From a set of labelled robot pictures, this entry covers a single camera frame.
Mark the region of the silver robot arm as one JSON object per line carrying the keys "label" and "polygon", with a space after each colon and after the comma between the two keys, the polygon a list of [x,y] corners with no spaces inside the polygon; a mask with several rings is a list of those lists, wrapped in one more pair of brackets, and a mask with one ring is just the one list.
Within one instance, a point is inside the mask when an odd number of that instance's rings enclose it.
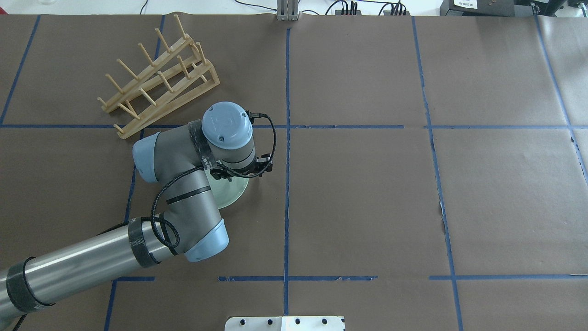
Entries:
{"label": "silver robot arm", "polygon": [[253,121],[268,119],[233,102],[210,106],[200,120],[137,141],[136,170],[159,183],[148,216],[109,228],[88,240],[40,257],[28,257],[1,272],[1,328],[59,300],[151,268],[182,254],[190,262],[210,258],[229,245],[225,220],[206,176],[261,175],[273,154],[258,160]]}

